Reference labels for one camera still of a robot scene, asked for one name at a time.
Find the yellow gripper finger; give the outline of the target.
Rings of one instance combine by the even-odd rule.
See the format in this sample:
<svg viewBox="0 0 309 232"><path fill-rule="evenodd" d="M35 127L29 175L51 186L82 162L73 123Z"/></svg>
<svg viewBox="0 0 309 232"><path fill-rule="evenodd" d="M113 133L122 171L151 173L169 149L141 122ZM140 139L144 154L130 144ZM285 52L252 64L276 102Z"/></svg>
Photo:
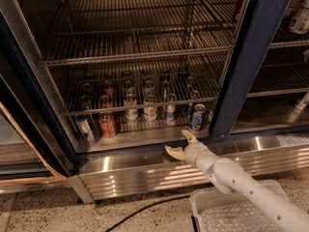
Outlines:
<svg viewBox="0 0 309 232"><path fill-rule="evenodd" d="M182 130L183 136L186 138L189 144L197 143L197 138L188 130Z"/></svg>
<svg viewBox="0 0 309 232"><path fill-rule="evenodd" d="M172 158L176 160L184 160L183 147L172 148L170 146L165 146L165 150Z"/></svg>

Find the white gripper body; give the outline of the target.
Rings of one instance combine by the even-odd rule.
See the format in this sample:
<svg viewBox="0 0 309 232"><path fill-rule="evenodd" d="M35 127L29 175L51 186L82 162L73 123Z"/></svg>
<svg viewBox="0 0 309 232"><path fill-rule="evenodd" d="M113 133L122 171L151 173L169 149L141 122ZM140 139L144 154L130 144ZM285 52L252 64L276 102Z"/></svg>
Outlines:
<svg viewBox="0 0 309 232"><path fill-rule="evenodd" d="M201 170L206 176L213 174L213 165L219 159L202 142L188 144L184 148L184 160L191 166Z"/></svg>

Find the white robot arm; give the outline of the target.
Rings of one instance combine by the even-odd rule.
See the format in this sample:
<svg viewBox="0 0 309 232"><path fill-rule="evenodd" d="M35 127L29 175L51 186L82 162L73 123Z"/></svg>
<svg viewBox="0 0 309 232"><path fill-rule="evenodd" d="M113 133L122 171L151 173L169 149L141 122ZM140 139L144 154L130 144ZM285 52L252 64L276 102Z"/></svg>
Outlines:
<svg viewBox="0 0 309 232"><path fill-rule="evenodd" d="M303 209L259 184L233 160L213 153L190 131L182 130L182 134L187 139L184 148L165 146L172 158L198 168L222 193L241 193L283 232L309 232L309 214Z"/></svg>

